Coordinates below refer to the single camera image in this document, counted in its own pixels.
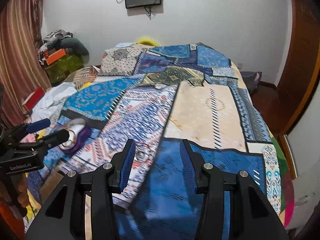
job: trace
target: bed sheet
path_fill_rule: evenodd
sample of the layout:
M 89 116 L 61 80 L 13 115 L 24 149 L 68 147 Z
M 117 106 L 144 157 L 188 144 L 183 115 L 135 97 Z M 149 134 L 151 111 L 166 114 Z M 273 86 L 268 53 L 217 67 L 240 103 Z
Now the bed sheet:
M 128 186 L 113 195 L 121 207 L 121 239 L 193 239 L 203 196 L 189 192 L 183 180 L 179 142 L 186 138 L 221 170 L 247 170 L 283 224 L 289 223 L 294 194 L 285 157 L 233 62 L 202 43 L 133 44 L 107 50 L 101 70 L 92 86 L 68 98 L 52 118 L 47 134 L 82 116 L 92 136 L 71 158 L 51 149 L 45 167 L 29 173 L 35 212 L 62 174 L 95 170 L 133 138 L 137 151 Z M 224 239 L 228 208 L 226 194 Z M 26 230 L 31 221 L 30 213 Z

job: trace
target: colorful bed sheet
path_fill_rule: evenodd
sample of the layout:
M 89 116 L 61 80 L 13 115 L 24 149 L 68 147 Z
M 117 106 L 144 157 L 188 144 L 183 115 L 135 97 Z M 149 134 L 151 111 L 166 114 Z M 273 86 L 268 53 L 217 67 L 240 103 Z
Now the colorful bed sheet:
M 203 196 L 189 192 L 183 179 L 179 143 L 188 139 L 221 170 L 247 170 L 283 224 L 289 223 L 294 195 L 287 163 L 228 58 L 202 43 L 134 44 L 106 51 L 103 64 L 108 71 L 66 100 L 47 134 L 69 120 L 65 111 L 106 125 L 92 129 L 71 158 L 50 150 L 44 169 L 28 176 L 36 202 L 45 201 L 59 182 L 53 179 L 57 174 L 93 171 L 133 138 L 137 150 L 128 186 L 113 195 L 114 203 L 128 210 L 116 213 L 121 239 L 193 239 Z M 229 236 L 229 217 L 226 193 L 223 239 Z

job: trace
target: baseboard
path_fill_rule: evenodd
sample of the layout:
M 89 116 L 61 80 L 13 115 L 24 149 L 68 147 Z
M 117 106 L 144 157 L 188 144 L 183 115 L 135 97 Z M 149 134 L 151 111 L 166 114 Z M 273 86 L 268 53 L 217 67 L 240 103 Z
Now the baseboard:
M 290 177 L 291 179 L 295 179 L 298 174 L 297 174 L 297 168 L 294 162 L 294 158 L 290 149 L 290 145 L 288 143 L 287 140 L 287 135 L 278 135 L 277 136 L 277 141 L 281 147 L 281 149 L 283 150 L 284 156 L 287 159 L 287 163 L 288 163 L 288 167 L 289 167 L 289 173 L 290 173 Z
M 276 87 L 275 84 L 268 83 L 268 82 L 260 81 L 260 82 L 259 82 L 259 85 L 260 85 L 260 86 L 264 86 L 264 87 L 272 88 L 273 90 L 276 90 L 276 89 L 277 89 L 277 87 Z

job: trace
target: orange box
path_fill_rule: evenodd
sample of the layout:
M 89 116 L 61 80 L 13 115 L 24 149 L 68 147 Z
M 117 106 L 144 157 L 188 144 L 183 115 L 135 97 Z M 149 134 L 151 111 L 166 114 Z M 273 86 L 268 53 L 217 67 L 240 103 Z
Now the orange box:
M 47 57 L 46 61 L 47 64 L 50 65 L 53 62 L 57 61 L 59 58 L 62 58 L 64 55 L 66 55 L 66 52 L 64 49 L 59 49 L 55 53 L 51 54 L 49 57 Z

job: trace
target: silver screw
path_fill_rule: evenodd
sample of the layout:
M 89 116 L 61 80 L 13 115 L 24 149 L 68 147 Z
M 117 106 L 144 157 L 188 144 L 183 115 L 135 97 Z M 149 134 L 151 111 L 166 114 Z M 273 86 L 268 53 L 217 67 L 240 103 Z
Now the silver screw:
M 213 168 L 213 165 L 211 163 L 205 163 L 203 164 L 203 166 L 206 170 L 211 170 Z
M 73 176 L 75 176 L 76 171 L 68 171 L 67 175 L 68 177 L 72 178 Z
M 239 173 L 241 177 L 244 177 L 244 178 L 248 177 L 248 173 L 246 171 L 240 171 Z
M 111 163 L 105 163 L 102 167 L 103 167 L 105 170 L 108 170 L 108 169 L 111 169 L 111 168 L 112 168 L 112 164 L 111 164 Z

